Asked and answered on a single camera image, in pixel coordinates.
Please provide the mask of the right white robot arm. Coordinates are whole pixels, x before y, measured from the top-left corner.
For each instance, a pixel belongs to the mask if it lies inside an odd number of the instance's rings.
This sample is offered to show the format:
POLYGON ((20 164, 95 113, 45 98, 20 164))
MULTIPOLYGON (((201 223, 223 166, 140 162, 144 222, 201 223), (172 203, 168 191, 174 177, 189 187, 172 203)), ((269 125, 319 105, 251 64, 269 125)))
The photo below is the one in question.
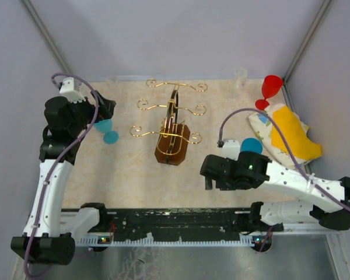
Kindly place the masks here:
POLYGON ((350 229, 349 177, 317 178, 255 152, 241 152, 237 160, 208 155, 200 174, 207 190, 257 189, 294 197, 293 201, 252 203, 248 221, 254 230, 283 223, 318 223, 337 231, 350 229))

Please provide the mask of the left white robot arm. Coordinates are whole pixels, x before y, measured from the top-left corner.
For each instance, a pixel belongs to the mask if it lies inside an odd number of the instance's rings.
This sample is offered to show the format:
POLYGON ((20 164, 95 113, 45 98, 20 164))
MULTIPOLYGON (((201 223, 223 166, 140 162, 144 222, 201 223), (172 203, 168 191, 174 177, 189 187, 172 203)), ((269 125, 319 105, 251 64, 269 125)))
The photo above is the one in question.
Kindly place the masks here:
POLYGON ((40 146, 40 175, 36 197, 27 224, 11 249, 26 263, 67 265, 76 242, 90 230, 106 230, 110 224, 103 203, 85 203, 66 224, 61 224, 65 187, 81 145, 78 136, 93 120, 109 120, 116 102, 97 95, 98 105, 87 99, 76 103, 53 97, 45 103, 47 126, 40 146))

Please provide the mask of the blue wine glass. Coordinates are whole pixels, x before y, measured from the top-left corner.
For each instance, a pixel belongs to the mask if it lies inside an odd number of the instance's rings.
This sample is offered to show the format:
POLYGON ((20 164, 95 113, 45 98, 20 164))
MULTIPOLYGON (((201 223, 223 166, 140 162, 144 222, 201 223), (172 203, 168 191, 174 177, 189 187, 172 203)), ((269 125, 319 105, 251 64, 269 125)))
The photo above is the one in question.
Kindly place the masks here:
POLYGON ((262 154, 263 145, 256 138, 246 138, 240 147, 241 152, 255 152, 257 154, 262 154))
POLYGON ((103 141, 106 144, 112 145, 119 139, 119 133, 113 130, 113 121, 111 119, 101 120, 94 123, 94 128, 103 134, 103 141))

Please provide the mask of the clear wine glass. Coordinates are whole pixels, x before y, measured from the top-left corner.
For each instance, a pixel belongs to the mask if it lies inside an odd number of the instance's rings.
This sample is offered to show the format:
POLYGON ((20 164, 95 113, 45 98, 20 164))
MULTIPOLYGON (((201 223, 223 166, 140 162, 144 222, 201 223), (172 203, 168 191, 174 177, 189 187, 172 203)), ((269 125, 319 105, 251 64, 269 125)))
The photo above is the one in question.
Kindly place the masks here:
POLYGON ((120 79, 118 76, 111 76, 106 79, 106 83, 109 87, 116 87, 120 84, 120 79))
POLYGON ((236 89, 242 88, 247 81, 247 70, 244 68, 239 68, 236 70, 233 79, 233 85, 236 89))

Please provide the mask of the red plastic wine glass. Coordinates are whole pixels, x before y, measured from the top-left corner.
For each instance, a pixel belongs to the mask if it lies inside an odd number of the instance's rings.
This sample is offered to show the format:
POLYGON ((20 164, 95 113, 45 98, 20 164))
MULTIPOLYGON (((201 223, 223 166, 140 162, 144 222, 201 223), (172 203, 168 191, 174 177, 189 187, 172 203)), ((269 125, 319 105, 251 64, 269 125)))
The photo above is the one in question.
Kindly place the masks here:
POLYGON ((263 98, 258 99, 255 102, 255 107, 259 110, 265 110, 270 105, 268 99, 274 97, 279 92, 283 84, 284 82, 279 76, 266 76, 261 87, 263 98))

